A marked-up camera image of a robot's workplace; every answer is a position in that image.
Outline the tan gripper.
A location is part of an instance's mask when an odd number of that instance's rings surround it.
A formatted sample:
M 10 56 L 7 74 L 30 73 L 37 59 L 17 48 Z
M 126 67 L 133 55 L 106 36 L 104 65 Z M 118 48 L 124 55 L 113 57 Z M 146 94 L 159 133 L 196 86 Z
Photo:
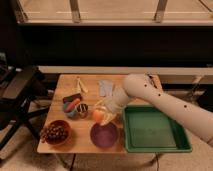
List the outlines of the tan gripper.
M 101 126 L 111 122 L 121 111 L 121 107 L 111 100 L 100 100 L 94 105 L 94 110 L 101 110 L 104 113 L 103 121 Z

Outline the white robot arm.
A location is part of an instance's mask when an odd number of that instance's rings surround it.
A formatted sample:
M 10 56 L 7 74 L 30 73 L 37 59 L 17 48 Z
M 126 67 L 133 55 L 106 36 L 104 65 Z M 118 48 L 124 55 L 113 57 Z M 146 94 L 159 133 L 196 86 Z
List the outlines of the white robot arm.
M 157 89 L 146 74 L 129 74 L 111 96 L 94 105 L 103 112 L 101 125 L 112 121 L 134 99 L 142 99 L 213 147 L 213 113 Z

